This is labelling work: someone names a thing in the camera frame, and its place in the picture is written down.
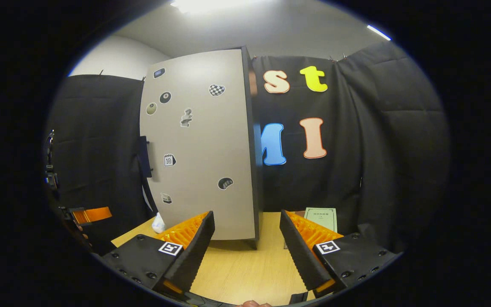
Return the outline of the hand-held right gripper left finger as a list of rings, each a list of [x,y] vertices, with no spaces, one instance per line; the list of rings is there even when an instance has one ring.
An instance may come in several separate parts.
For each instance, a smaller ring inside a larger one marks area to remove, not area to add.
[[[179,297],[191,289],[215,228],[214,214],[207,211],[155,237],[135,235],[102,259],[135,284]]]

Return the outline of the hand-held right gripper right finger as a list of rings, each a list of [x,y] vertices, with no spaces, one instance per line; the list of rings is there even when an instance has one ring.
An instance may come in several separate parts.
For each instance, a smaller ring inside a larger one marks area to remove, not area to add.
[[[340,235],[286,210],[279,229],[302,282],[316,298],[355,287],[401,257],[360,233]]]

